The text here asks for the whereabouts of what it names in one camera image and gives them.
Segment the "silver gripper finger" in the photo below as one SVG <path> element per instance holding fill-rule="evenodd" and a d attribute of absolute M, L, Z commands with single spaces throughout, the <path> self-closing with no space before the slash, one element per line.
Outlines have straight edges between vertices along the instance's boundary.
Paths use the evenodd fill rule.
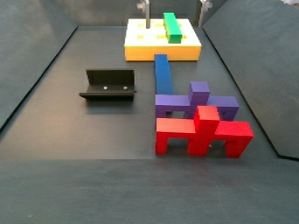
<path fill-rule="evenodd" d="M 212 8 L 211 0 L 200 0 L 199 26 L 203 24 L 204 13 Z"/>
<path fill-rule="evenodd" d="M 149 0 L 140 0 L 136 4 L 136 8 L 143 11 L 144 13 L 144 20 L 145 20 L 145 28 L 151 28 L 151 3 Z"/>

